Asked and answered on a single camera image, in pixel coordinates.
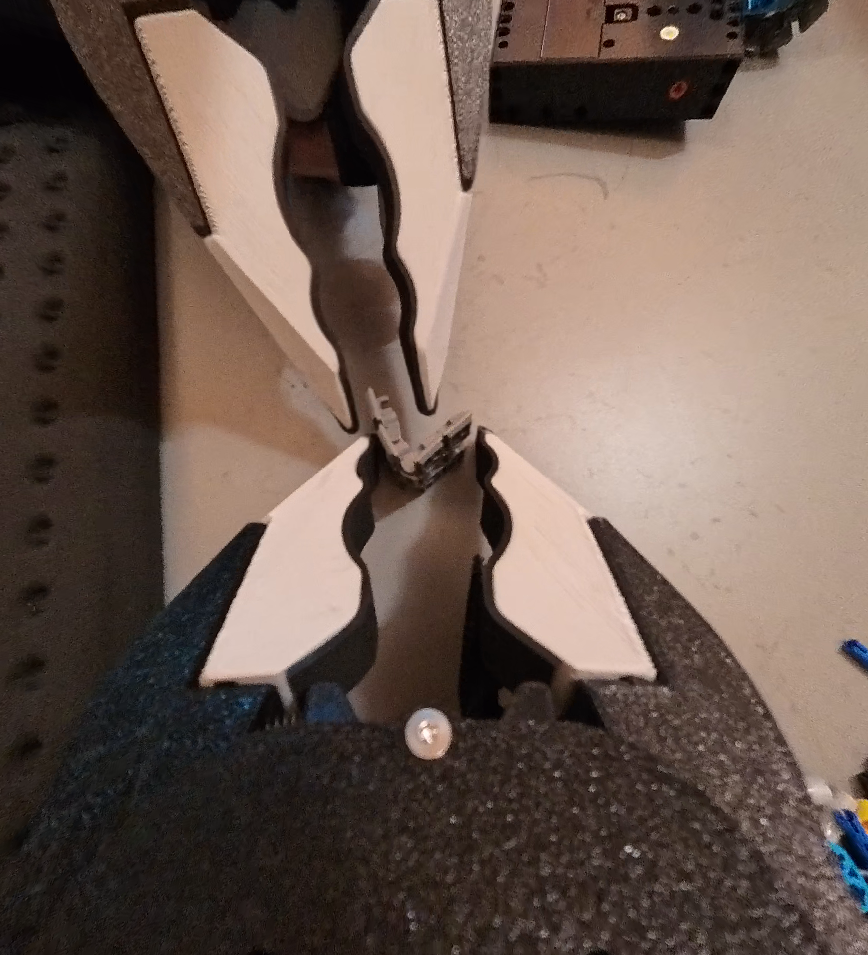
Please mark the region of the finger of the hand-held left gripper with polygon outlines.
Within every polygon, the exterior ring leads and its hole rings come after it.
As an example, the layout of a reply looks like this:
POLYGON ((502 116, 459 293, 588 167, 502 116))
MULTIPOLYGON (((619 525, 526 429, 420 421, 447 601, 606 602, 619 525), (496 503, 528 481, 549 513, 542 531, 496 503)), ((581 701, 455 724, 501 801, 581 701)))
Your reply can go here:
POLYGON ((380 156, 383 257, 425 415, 438 408, 471 208, 442 26, 439 2, 369 2, 346 49, 356 114, 380 156))
POLYGON ((214 260, 347 433, 354 400, 276 188, 280 117, 262 63, 195 9, 134 30, 201 201, 214 260))

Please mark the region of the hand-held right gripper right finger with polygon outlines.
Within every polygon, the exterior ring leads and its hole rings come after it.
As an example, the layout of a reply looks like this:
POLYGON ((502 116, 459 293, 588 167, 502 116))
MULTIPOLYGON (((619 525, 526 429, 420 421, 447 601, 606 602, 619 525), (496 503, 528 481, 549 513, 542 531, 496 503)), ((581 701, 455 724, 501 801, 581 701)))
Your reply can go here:
POLYGON ((480 427, 480 551, 463 637, 463 715, 499 719, 525 684, 560 718, 598 720, 590 686, 656 686, 641 636, 589 511, 480 427))

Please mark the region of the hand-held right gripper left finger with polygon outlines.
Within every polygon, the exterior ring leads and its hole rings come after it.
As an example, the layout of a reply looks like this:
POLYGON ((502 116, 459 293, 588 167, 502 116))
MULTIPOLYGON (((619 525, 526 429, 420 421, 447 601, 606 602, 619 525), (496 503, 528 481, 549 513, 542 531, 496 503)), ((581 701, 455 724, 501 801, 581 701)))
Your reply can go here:
POLYGON ((368 673, 378 621, 362 553, 378 476, 376 441, 358 437, 267 514, 201 686, 356 686, 368 673))

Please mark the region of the black control box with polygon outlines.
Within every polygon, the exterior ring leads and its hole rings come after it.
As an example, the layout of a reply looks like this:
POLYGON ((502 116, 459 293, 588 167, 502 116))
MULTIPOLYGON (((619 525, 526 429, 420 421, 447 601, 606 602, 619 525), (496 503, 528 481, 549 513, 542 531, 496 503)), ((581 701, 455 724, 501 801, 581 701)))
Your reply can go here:
POLYGON ((743 58, 742 4, 504 1, 490 67, 494 124, 672 125, 714 117, 743 58))

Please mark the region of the black studded pad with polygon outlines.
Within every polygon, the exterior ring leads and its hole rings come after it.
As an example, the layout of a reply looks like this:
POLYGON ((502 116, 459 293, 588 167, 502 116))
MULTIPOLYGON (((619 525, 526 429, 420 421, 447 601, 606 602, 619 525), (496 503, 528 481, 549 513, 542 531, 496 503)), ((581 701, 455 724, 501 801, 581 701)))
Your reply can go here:
POLYGON ((154 211, 102 113, 0 111, 0 896, 163 599, 154 211))

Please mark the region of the blue tracked toy robot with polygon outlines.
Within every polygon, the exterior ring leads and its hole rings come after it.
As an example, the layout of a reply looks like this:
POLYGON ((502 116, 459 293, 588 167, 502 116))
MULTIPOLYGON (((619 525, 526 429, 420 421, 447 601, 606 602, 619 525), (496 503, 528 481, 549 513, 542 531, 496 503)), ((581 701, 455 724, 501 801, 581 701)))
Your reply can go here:
POLYGON ((810 30, 828 11, 829 1, 740 1, 743 52, 769 57, 810 30))

